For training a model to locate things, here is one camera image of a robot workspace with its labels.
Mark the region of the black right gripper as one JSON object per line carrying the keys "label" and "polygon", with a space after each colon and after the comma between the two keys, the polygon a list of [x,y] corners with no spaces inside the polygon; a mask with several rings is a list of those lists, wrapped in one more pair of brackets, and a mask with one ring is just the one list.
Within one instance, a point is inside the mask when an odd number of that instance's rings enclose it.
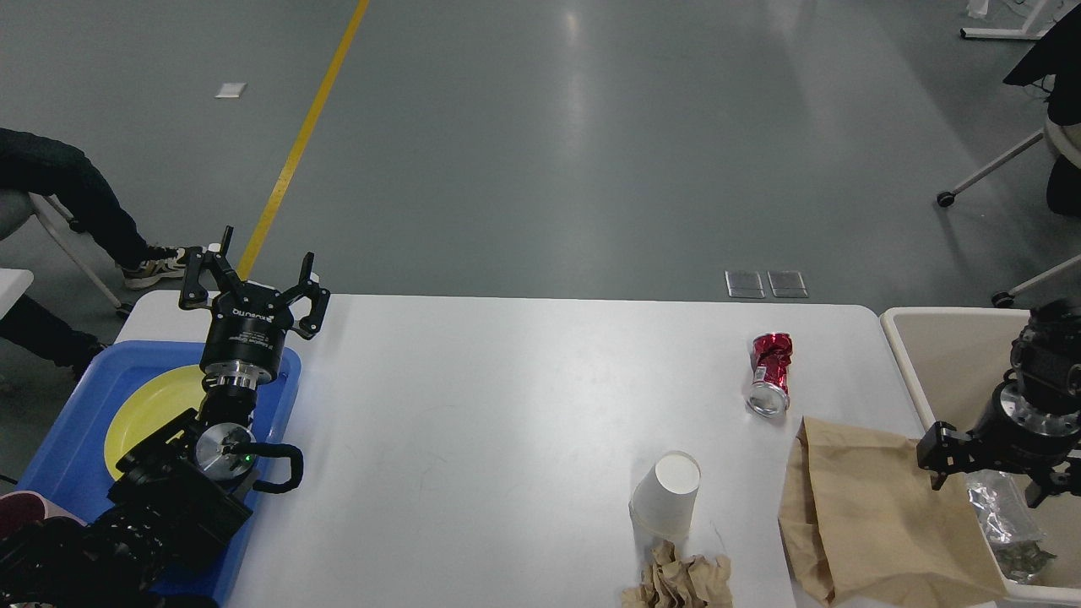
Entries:
{"label": "black right gripper", "polygon": [[1078,407],[1054,413],[1030,404],[1019,382],[996,386],[975,425],[958,431],[936,421],[916,444],[916,465],[934,491],[958,473],[995,470],[1026,475],[1028,508],[1050,494],[1078,494]]}

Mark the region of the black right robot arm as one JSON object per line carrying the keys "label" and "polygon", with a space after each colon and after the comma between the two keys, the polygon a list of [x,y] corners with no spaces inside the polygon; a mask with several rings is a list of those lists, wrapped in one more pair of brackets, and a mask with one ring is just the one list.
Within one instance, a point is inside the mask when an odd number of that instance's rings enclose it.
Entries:
{"label": "black right robot arm", "polygon": [[1032,308],[1012,342],[1010,368],[966,432],[935,422],[916,444],[916,465],[937,491],[950,475],[995,470],[1027,476],[1024,503],[1080,493],[1078,302]]}

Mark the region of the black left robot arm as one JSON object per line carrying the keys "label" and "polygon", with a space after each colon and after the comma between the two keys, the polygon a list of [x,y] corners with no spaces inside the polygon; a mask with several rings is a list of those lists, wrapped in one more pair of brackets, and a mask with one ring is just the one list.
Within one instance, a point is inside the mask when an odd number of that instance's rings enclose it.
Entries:
{"label": "black left robot arm", "polygon": [[243,280],[221,242],[193,247],[178,301],[208,309],[199,369],[204,392],[132,446],[116,467],[111,507],[93,523],[46,517],[3,539],[3,605],[150,607],[169,566],[215,561],[252,517],[246,494],[283,494],[304,477],[301,448],[261,442],[253,431],[261,386],[277,380],[285,339],[321,330],[329,290],[313,274],[313,252],[286,290]]}

